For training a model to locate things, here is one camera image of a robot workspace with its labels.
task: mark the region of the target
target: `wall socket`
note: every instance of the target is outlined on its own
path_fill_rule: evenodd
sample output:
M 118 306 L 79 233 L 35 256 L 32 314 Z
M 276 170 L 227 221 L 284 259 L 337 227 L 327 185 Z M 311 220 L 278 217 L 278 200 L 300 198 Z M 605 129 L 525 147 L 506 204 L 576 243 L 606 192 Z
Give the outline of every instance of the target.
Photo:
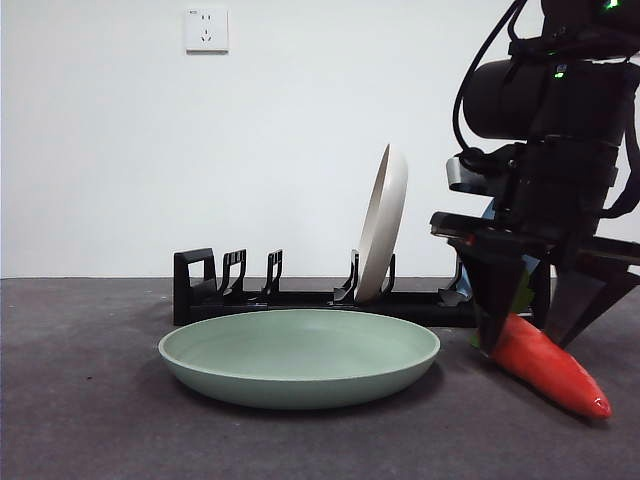
M 192 8 L 185 12 L 187 53 L 229 51 L 229 11 L 226 8 Z

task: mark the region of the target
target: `gray floor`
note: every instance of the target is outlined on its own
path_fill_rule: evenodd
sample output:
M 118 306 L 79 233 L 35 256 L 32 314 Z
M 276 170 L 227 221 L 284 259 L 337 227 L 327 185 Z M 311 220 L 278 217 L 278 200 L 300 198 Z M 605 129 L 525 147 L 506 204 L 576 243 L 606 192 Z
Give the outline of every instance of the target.
M 265 412 L 192 393 L 162 364 L 169 280 L 5 280 L 2 478 L 638 479 L 639 310 L 635 291 L 570 348 L 613 404 L 606 422 L 567 414 L 445 328 L 434 367 L 393 397 Z

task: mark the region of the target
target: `black dish rack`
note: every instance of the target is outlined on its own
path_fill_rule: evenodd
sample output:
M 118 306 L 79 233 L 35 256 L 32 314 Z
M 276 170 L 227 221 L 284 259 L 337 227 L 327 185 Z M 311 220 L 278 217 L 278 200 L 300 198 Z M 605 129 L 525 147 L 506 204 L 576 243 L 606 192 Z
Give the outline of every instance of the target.
M 458 262 L 456 277 L 449 287 L 434 292 L 394 291 L 396 257 L 391 257 L 389 276 L 375 301 L 356 304 L 354 291 L 358 285 L 359 253 L 351 252 L 348 280 L 333 292 L 282 291 L 282 250 L 267 257 L 267 275 L 260 291 L 245 291 L 247 251 L 226 253 L 223 258 L 222 280 L 216 278 L 215 257 L 211 248 L 174 254 L 174 325 L 183 326 L 208 318 L 234 313 L 288 309 L 333 309 L 368 312 L 401 318 L 424 326 L 474 327 L 473 302 L 458 294 L 453 285 L 460 278 Z M 189 266 L 204 263 L 204 279 L 192 284 Z M 232 281 L 231 267 L 239 265 Z

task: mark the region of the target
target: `carrot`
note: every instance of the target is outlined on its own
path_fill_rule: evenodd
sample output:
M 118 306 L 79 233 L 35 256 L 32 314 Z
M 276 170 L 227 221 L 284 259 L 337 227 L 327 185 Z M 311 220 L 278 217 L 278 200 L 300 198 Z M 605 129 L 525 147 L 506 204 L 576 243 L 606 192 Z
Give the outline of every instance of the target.
M 607 397 L 582 366 L 525 319 L 509 314 L 491 357 L 564 408 L 609 418 Z

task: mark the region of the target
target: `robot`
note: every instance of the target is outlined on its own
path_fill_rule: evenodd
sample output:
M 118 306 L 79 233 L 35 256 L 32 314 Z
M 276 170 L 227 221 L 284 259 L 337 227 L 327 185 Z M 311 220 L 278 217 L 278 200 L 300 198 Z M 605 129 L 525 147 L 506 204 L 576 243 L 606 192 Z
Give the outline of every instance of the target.
M 523 288 L 532 287 L 534 322 L 565 347 L 622 299 L 640 277 L 640 245 L 596 236 L 600 219 L 618 218 L 640 202 L 640 149 L 635 92 L 640 67 L 640 1 L 542 0 L 542 35 L 521 39 L 514 1 L 462 81 L 453 129 L 462 151 L 447 163 L 450 189 L 493 198 L 493 218 L 436 212 L 432 233 L 455 248 L 473 292 L 483 352 L 496 346 Z M 508 26 L 508 60 L 480 67 Z M 495 152 L 470 147 L 460 110 L 480 137 L 512 141 Z M 609 209 L 619 148 L 625 138 L 631 174 Z M 531 260 L 536 272 L 529 277 Z M 550 266 L 557 286 L 550 300 Z

